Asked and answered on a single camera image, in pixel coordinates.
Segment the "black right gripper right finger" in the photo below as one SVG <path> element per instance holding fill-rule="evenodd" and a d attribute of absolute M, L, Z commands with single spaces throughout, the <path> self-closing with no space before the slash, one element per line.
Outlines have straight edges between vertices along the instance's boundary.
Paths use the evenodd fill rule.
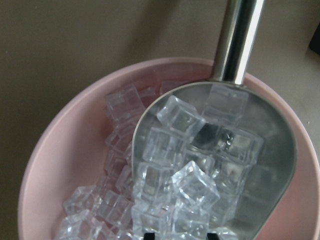
<path fill-rule="evenodd" d="M 208 233 L 207 240 L 220 240 L 220 238 L 217 233 Z"/>

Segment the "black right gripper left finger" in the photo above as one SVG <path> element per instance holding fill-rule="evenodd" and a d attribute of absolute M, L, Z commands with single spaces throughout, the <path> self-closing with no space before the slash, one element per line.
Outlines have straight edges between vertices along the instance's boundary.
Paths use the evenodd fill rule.
<path fill-rule="evenodd" d="M 143 235 L 143 240 L 155 240 L 155 233 L 154 232 L 146 232 Z"/>

